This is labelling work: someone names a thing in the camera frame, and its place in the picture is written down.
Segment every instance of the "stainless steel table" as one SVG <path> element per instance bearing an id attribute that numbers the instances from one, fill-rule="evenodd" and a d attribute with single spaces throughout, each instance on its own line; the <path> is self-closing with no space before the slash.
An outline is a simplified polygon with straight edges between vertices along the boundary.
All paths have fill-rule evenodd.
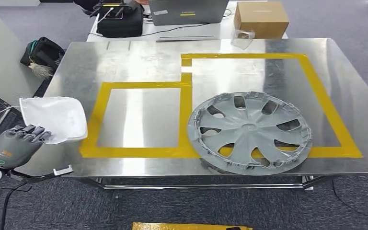
<path id="1" fill-rule="evenodd" d="M 103 82 L 179 82 L 181 73 L 192 72 L 192 108 L 222 92 L 266 92 L 297 106 L 313 131 L 315 147 L 338 147 L 336 133 L 330 125 L 314 82 L 307 80 L 301 61 L 280 56 L 257 55 L 248 58 L 193 59 L 191 67 L 182 63 L 181 54 L 211 53 L 278 53 L 300 54 L 309 59 L 334 108 L 343 120 L 359 155 L 335 151 L 311 155 L 300 166 L 282 173 L 287 176 L 338 176 L 368 174 L 368 86 L 344 56 L 338 45 L 327 38 L 255 39 L 242 50 L 230 40 L 213 41 L 126 41 L 72 43 L 64 56 L 46 97 L 67 96 L 81 101 L 87 120 L 93 112 Z M 84 179 L 105 188 L 161 188 L 166 186 L 117 186 L 101 184 L 102 178 L 214 176 L 224 172 L 199 158 L 117 157 L 113 147 L 161 148 L 179 143 L 180 88 L 113 89 L 109 93 L 103 121 L 99 121 L 96 145 L 105 150 L 80 154 L 80 143 L 45 145 L 32 159 L 17 170 L 31 175 L 49 173 L 53 168 L 71 164 L 74 173 L 66 177 Z M 112 150 L 113 157 L 106 149 Z M 261 188 L 308 187 L 313 184 L 197 185 L 196 187 Z M 189 188 L 171 186 L 171 188 Z"/>

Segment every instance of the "robot finger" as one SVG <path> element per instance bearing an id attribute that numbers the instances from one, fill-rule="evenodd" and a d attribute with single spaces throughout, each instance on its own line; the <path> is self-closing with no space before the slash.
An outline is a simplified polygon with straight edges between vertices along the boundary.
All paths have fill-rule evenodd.
<path id="1" fill-rule="evenodd" d="M 49 139 L 49 137 L 51 137 L 51 132 L 50 131 L 46 131 L 42 134 L 40 134 L 39 136 L 37 136 L 33 141 L 40 141 L 40 142 L 45 142 L 46 140 Z"/>
<path id="2" fill-rule="evenodd" d="M 23 129 L 23 126 L 15 126 L 15 127 L 11 128 L 10 130 L 13 130 L 14 132 L 17 132 L 21 129 Z"/>
<path id="3" fill-rule="evenodd" d="M 45 130 L 45 128 L 44 128 L 44 127 L 38 126 L 38 127 L 36 127 L 36 128 L 35 128 L 35 130 L 32 132 L 32 134 L 34 134 L 34 135 L 38 136 L 38 135 L 40 135 L 41 133 L 43 133 L 43 132 L 44 132 L 44 130 Z"/>
<path id="4" fill-rule="evenodd" d="M 15 126 L 11 129 L 6 130 L 6 133 L 9 133 L 9 135 L 14 136 L 16 134 L 16 132 L 21 130 L 21 129 L 23 129 L 23 126 Z"/>
<path id="5" fill-rule="evenodd" d="M 28 126 L 26 126 L 26 128 L 22 129 L 21 132 L 31 133 L 31 132 L 33 132 L 33 130 L 35 128 L 36 128 L 36 126 L 34 126 L 34 125 L 28 125 Z"/>
<path id="6" fill-rule="evenodd" d="M 19 130 L 18 132 L 16 132 L 15 136 L 16 138 L 26 138 L 26 134 L 30 133 L 31 131 L 33 131 L 35 129 L 36 126 L 34 125 L 28 125 L 25 128 Z"/>
<path id="7" fill-rule="evenodd" d="M 36 137 L 42 135 L 44 133 L 44 130 L 45 128 L 38 126 L 34 129 L 32 133 L 26 134 L 24 138 L 30 142 L 35 142 L 38 139 Z"/>

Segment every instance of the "brown box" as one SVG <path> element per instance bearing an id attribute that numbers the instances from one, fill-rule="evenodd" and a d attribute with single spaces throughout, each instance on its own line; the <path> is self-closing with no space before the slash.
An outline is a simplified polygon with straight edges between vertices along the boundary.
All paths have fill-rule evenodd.
<path id="1" fill-rule="evenodd" d="M 235 29 L 254 31 L 255 38 L 281 38 L 288 26 L 288 17 L 279 1 L 239 1 Z"/>

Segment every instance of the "black bag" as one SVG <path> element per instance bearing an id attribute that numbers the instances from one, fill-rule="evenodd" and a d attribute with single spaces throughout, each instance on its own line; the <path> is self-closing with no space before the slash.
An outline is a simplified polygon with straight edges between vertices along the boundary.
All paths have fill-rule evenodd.
<path id="1" fill-rule="evenodd" d="M 59 45 L 46 37 L 41 37 L 27 44 L 20 62 L 25 66 L 30 66 L 30 63 L 34 62 L 38 65 L 49 66 L 56 71 L 64 54 L 64 49 Z"/>
<path id="2" fill-rule="evenodd" d="M 134 11 L 124 14 L 123 19 L 103 19 L 97 25 L 97 32 L 104 37 L 137 37 L 143 33 L 143 11 L 140 5 Z"/>

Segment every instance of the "yellow tape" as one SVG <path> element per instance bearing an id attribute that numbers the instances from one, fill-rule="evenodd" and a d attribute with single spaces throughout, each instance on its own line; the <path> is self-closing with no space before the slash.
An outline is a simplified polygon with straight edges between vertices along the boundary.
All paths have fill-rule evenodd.
<path id="1" fill-rule="evenodd" d="M 226 230 L 234 226 L 208 224 L 161 224 L 133 222 L 132 230 Z M 240 230 L 252 230 L 248 227 L 239 227 Z"/>
<path id="2" fill-rule="evenodd" d="M 182 54 L 182 66 L 192 65 L 194 58 L 262 58 L 298 59 L 301 67 L 331 125 L 340 147 L 313 147 L 310 158 L 361 158 L 362 155 L 335 109 L 321 79 L 316 74 L 308 57 L 304 54 Z M 103 116 L 112 89 L 180 88 L 180 119 L 178 147 L 173 148 L 105 148 L 97 147 Z M 181 81 L 171 82 L 104 82 L 98 93 L 91 118 L 88 122 L 88 137 L 82 141 L 80 152 L 83 157 L 144 157 L 144 158 L 199 158 L 187 138 L 187 120 L 192 113 L 192 74 L 182 73 Z M 259 151 L 253 152 L 255 158 L 263 157 Z"/>
<path id="3" fill-rule="evenodd" d="M 192 66 L 193 60 L 192 59 L 181 59 L 181 66 Z"/>

